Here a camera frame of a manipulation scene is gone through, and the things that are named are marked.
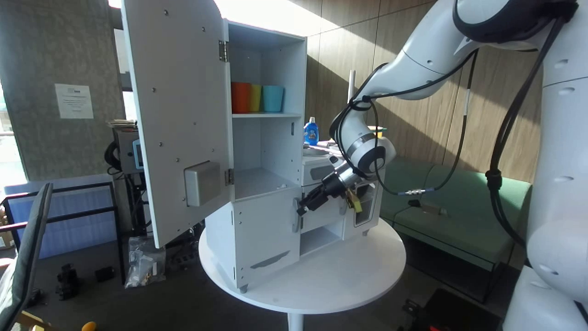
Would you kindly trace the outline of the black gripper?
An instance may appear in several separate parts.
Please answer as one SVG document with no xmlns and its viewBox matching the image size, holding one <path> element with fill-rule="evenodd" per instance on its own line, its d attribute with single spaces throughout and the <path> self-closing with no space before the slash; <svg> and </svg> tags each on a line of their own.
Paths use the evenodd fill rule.
<svg viewBox="0 0 588 331">
<path fill-rule="evenodd" d="M 322 208 L 331 197 L 340 197 L 357 184 L 357 174 L 351 167 L 334 169 L 314 189 L 301 197 L 296 204 L 296 213 L 305 215 L 307 209 Z"/>
</svg>

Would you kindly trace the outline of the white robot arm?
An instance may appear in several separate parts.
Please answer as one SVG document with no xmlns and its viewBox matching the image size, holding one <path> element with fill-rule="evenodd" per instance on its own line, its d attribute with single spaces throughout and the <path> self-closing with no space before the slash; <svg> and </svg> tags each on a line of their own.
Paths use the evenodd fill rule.
<svg viewBox="0 0 588 331">
<path fill-rule="evenodd" d="M 489 158 L 487 186 L 502 187 L 500 162 L 527 92 L 540 90 L 540 145 L 527 231 L 527 261 L 504 331 L 588 331 L 588 0 L 425 0 L 428 11 L 399 53 L 377 66 L 333 119 L 342 165 L 305 204 L 336 187 L 373 180 L 391 158 L 364 114 L 382 97 L 425 99 L 480 49 L 531 51 Z"/>
</svg>

